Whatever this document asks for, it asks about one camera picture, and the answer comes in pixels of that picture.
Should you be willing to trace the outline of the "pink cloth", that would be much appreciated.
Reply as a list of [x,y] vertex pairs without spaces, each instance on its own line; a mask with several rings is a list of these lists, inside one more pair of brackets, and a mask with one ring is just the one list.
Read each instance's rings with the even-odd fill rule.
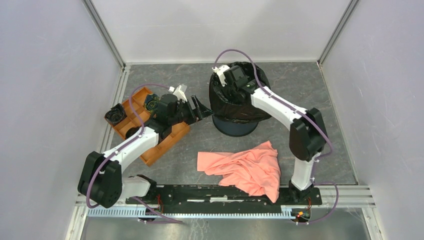
[[270,141],[236,153],[200,151],[197,171],[221,176],[219,186],[234,186],[248,196],[265,195],[273,204],[279,198],[281,169],[278,151]]

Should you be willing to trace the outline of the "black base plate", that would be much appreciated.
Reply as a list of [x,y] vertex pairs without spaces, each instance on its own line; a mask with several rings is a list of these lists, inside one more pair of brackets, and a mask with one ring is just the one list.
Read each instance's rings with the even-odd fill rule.
[[323,203],[320,190],[305,193],[282,186],[272,202],[266,195],[250,196],[235,186],[155,185],[140,199],[158,205],[162,214],[277,214],[283,207],[308,208]]

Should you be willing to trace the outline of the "aluminium slotted rail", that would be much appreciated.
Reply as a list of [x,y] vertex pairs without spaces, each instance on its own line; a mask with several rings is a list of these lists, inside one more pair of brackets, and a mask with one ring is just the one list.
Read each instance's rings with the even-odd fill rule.
[[[286,219],[294,220],[291,208],[282,207],[277,213],[163,213],[173,219],[203,218],[203,219]],[[89,209],[88,217],[109,218],[158,218],[147,214],[143,206],[115,206],[111,208],[97,207]]]

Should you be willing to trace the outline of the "black trash bag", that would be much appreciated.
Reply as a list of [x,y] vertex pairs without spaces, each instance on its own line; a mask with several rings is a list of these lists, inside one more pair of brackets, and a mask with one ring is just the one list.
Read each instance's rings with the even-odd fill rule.
[[270,88],[265,72],[250,62],[236,61],[228,64],[229,73],[224,74],[225,86],[216,73],[209,82],[210,108],[218,119],[232,123],[257,123],[271,115],[252,105],[251,94],[259,88],[255,74],[262,86]]
[[104,119],[112,126],[116,126],[127,117],[124,106],[117,103],[104,115]]

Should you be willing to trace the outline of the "rolled black trash bag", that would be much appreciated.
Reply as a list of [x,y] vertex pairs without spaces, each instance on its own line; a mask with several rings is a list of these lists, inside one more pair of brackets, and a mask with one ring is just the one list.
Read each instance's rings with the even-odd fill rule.
[[117,103],[104,115],[104,119],[112,126],[116,126],[127,117],[124,106]]

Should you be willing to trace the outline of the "dark blue trash bin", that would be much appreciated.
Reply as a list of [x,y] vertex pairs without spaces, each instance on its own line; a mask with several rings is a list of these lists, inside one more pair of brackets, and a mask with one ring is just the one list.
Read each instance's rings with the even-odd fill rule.
[[251,134],[259,125],[259,122],[236,123],[224,121],[217,116],[212,116],[212,122],[215,128],[222,134],[229,137],[244,137]]

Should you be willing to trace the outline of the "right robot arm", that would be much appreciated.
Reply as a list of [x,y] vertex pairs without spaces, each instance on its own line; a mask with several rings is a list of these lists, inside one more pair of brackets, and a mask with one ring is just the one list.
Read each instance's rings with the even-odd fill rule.
[[290,103],[262,85],[256,75],[248,76],[240,66],[221,65],[214,72],[228,97],[264,111],[289,130],[295,164],[288,196],[293,203],[302,204],[313,185],[314,163],[329,142],[321,112]]

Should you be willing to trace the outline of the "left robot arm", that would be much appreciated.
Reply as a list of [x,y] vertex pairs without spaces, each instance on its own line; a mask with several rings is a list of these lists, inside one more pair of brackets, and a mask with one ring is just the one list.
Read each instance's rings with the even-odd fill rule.
[[139,197],[145,204],[156,200],[157,190],[151,186],[152,181],[142,175],[124,178],[123,171],[142,154],[165,143],[173,126],[191,125],[213,114],[196,96],[191,99],[194,105],[174,94],[164,94],[146,104],[151,110],[149,119],[125,141],[103,153],[88,154],[77,190],[85,196],[89,208],[110,208],[131,197]]

